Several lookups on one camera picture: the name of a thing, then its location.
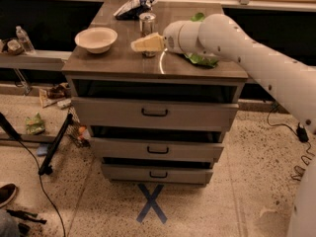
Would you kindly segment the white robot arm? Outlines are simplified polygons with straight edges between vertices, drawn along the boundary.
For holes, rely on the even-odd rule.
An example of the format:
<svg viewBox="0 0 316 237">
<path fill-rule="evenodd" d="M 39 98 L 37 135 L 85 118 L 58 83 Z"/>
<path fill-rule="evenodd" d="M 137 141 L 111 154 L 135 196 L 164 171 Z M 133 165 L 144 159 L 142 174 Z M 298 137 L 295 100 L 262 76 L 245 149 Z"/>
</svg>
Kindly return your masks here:
<svg viewBox="0 0 316 237">
<path fill-rule="evenodd" d="M 230 17 L 212 14 L 200 22 L 177 21 L 161 35 L 131 43 L 136 51 L 216 55 L 238 63 L 312 134 L 316 134 L 316 69 L 254 41 Z M 286 237 L 316 237 L 316 159 L 298 188 Z"/>
</svg>

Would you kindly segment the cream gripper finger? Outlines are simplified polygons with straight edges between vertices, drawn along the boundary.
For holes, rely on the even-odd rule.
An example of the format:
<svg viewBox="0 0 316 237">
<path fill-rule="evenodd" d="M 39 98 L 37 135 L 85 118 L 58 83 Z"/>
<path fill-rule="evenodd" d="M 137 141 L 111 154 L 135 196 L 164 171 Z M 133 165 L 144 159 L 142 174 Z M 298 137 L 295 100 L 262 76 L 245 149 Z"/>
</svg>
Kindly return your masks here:
<svg viewBox="0 0 316 237">
<path fill-rule="evenodd" d="M 146 37 L 137 39 L 130 44 L 135 52 L 161 51 L 165 48 L 163 37 L 158 33 L 150 34 Z"/>
</svg>

